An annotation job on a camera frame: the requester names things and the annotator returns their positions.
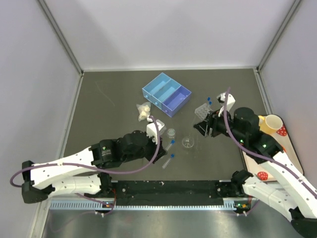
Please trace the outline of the clear test tube rack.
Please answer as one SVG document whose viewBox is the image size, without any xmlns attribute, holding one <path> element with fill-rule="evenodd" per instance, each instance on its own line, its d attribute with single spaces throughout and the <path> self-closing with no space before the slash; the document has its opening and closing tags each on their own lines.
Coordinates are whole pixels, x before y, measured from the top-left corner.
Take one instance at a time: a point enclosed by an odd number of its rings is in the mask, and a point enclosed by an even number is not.
<svg viewBox="0 0 317 238">
<path fill-rule="evenodd" d="M 195 115 L 199 120 L 204 120 L 207 115 L 212 111 L 209 103 L 204 103 L 195 109 Z"/>
</svg>

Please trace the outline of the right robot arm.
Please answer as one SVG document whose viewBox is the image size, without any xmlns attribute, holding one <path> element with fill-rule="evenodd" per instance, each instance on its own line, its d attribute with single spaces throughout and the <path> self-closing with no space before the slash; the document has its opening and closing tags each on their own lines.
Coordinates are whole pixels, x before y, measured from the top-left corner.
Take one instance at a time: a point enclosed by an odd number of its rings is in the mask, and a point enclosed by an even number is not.
<svg viewBox="0 0 317 238">
<path fill-rule="evenodd" d="M 260 131 L 259 117 L 253 110 L 241 107 L 232 115 L 222 109 L 209 112 L 194 128 L 205 137 L 230 137 L 285 190 L 272 188 L 255 174 L 242 170 L 231 179 L 235 195 L 246 194 L 262 201 L 283 215 L 302 237 L 317 236 L 317 189 L 299 172 L 277 140 Z"/>
</svg>

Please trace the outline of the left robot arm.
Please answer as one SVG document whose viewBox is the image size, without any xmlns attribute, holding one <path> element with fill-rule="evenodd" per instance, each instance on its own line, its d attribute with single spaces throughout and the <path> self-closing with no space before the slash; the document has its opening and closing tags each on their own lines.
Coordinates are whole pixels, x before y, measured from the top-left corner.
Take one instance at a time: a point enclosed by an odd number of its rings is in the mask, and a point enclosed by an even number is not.
<svg viewBox="0 0 317 238">
<path fill-rule="evenodd" d="M 22 164 L 22 198 L 26 204 L 57 195 L 112 192 L 109 169 L 137 159 L 155 163 L 166 155 L 162 139 L 136 130 L 118 139 L 105 139 L 74 154 L 48 163 Z"/>
</svg>

